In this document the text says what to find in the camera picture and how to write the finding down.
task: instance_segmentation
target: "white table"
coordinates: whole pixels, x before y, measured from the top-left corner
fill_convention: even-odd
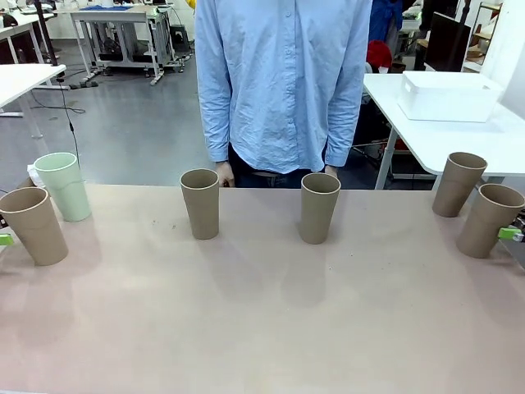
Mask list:
[[[31,112],[31,106],[26,94],[46,80],[53,78],[66,69],[60,65],[53,67],[48,64],[7,64],[0,65],[0,108],[18,99],[24,118],[28,122],[31,137],[37,144],[39,153],[48,153],[48,146],[43,140],[39,125]]]
[[[155,78],[150,82],[155,85],[163,76],[164,68],[167,66],[176,66],[178,63],[174,62],[175,53],[171,44],[171,36],[169,30],[165,29],[164,21],[167,19],[169,23],[169,16],[165,11],[159,11],[157,6],[136,5],[127,10],[83,10],[73,9],[68,10],[62,8],[59,13],[69,13],[73,30],[75,32],[76,41],[79,45],[80,54],[84,61],[84,66],[88,73],[87,79],[93,78],[95,74],[91,71],[91,67],[84,55],[83,45],[80,41],[78,30],[76,29],[76,22],[80,23],[84,35],[84,41],[88,48],[88,55],[92,66],[96,66],[98,71],[102,71],[106,67],[138,67],[138,68],[153,68]],[[101,53],[101,44],[99,37],[105,37],[107,34],[106,24],[111,22],[116,25],[116,36],[118,41],[123,43],[121,45],[122,60],[108,61],[101,60],[99,54]],[[148,52],[151,56],[151,62],[142,62],[133,60],[133,53],[128,46],[132,42],[136,42],[136,33],[134,24],[145,24],[148,35]]]
[[[400,33],[417,33],[419,26],[421,25],[420,19],[403,19],[403,27],[401,27]]]
[[[40,52],[39,43],[36,40],[36,37],[34,35],[34,29],[33,24],[35,22],[39,23],[39,17],[38,15],[24,15],[20,13],[19,11],[15,11],[12,13],[12,16],[16,19],[18,22],[18,26],[7,26],[0,29],[0,40],[7,39],[7,42],[9,43],[9,49],[11,50],[11,55],[13,57],[13,61],[15,63],[18,63],[18,58],[16,57],[16,51],[15,47],[13,46],[13,42],[11,41],[11,37],[16,34],[24,33],[26,31],[30,32],[31,41],[33,42],[34,51],[36,52],[36,57],[38,58],[39,62],[43,64],[43,58],[42,53]],[[53,14],[43,14],[44,19],[49,19],[53,17]],[[46,49],[49,52],[49,49],[47,48],[47,44],[44,41],[44,45],[46,45]]]
[[[485,176],[502,181],[505,176],[525,176],[525,161],[516,150],[525,146],[525,121],[497,104],[486,123],[411,121],[397,103],[402,75],[368,74],[364,87],[392,125],[376,189],[385,187],[395,142],[406,143],[421,166],[440,175],[453,152],[469,152],[488,162]]]

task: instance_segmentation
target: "white storage bin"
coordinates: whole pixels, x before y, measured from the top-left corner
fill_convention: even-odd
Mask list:
[[[485,122],[502,92],[481,74],[406,71],[398,104],[413,121]]]

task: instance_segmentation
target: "dark pants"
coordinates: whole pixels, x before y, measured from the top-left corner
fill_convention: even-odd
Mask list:
[[[285,175],[261,176],[253,173],[235,174],[235,169],[232,169],[235,175],[235,187],[248,189],[300,189],[301,180],[310,173],[309,170],[297,170]]]
[[[255,168],[251,168],[240,158],[231,144],[228,147],[228,157],[235,177],[235,187],[247,189],[300,189],[301,180],[311,172],[310,170],[295,170],[289,174],[255,175],[254,173],[258,171]]]

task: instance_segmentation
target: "computer monitor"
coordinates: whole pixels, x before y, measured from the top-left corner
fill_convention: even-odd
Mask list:
[[[448,69],[450,55],[458,34],[458,49],[454,54],[452,65]],[[434,14],[425,63],[436,71],[460,72],[463,69],[469,39],[470,27],[461,26],[459,22],[449,16]]]

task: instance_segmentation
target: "table leg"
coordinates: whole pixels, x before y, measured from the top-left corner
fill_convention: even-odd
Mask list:
[[[489,176],[489,178],[486,180],[486,183],[497,183],[498,185],[501,185],[504,180],[504,176]]]
[[[440,187],[441,178],[441,175],[437,176],[436,181],[434,182],[434,186],[432,187],[432,191],[437,191],[437,189]]]
[[[377,174],[376,190],[385,189],[386,177],[388,176],[388,171],[390,170],[390,165],[392,163],[392,156],[394,155],[397,137],[397,131],[392,126],[390,129],[390,137],[388,137],[388,143],[386,144],[386,149],[383,153],[381,168],[379,169],[379,174]]]
[[[151,61],[153,63],[153,70],[155,71],[155,78],[149,83],[151,86],[155,86],[157,82],[162,78],[164,75],[164,70],[160,70],[158,63],[157,63],[157,52],[160,52],[161,49],[157,46],[157,51],[154,50],[153,46],[153,34],[155,32],[155,29],[157,27],[155,26],[154,22],[151,22],[148,18],[146,18],[146,30],[148,31],[148,50],[149,53],[151,53]]]
[[[91,69],[88,66],[88,62],[85,60],[84,50],[82,49],[82,41],[80,41],[79,31],[76,29],[76,22],[75,22],[75,19],[73,18],[73,14],[71,14],[71,23],[73,24],[73,31],[75,32],[76,44],[79,46],[80,55],[82,57],[82,62],[84,62],[85,71],[88,73],[87,78],[88,79],[93,78],[95,74],[91,72]],[[89,37],[85,36],[85,32],[84,32],[84,39],[85,39],[85,42],[88,43],[89,45]]]
[[[31,106],[27,100],[28,94],[29,93],[22,94],[18,98],[18,103],[20,104],[22,111],[24,112],[24,119],[27,120],[27,125],[31,132],[31,138],[36,143],[36,147],[39,151],[39,154],[41,156],[44,156],[45,154],[49,153],[49,149],[46,145],[46,141],[43,139],[42,133],[40,132],[39,125],[33,116],[33,112],[31,111]]]
[[[39,21],[39,28],[40,28],[40,34],[41,34],[41,37],[42,37],[42,41],[43,41],[43,46],[46,48],[46,51],[48,51],[48,54],[49,54],[51,51],[49,51],[48,44],[46,43],[46,40],[43,39],[43,29],[42,29],[42,25],[40,25],[40,21]]]
[[[34,35],[33,24],[30,25],[30,36],[31,36],[31,41],[33,42],[33,47],[34,47],[34,52],[36,53],[36,58],[39,60],[40,64],[45,64],[45,62],[43,61],[42,52],[40,52],[39,42],[36,40],[36,36]],[[53,86],[50,80],[46,80],[46,85]]]
[[[18,64],[18,56],[16,55],[15,46],[13,45],[11,37],[7,37],[7,43],[9,44],[9,49],[11,50],[11,56],[13,57],[13,61],[15,62],[15,64]]]

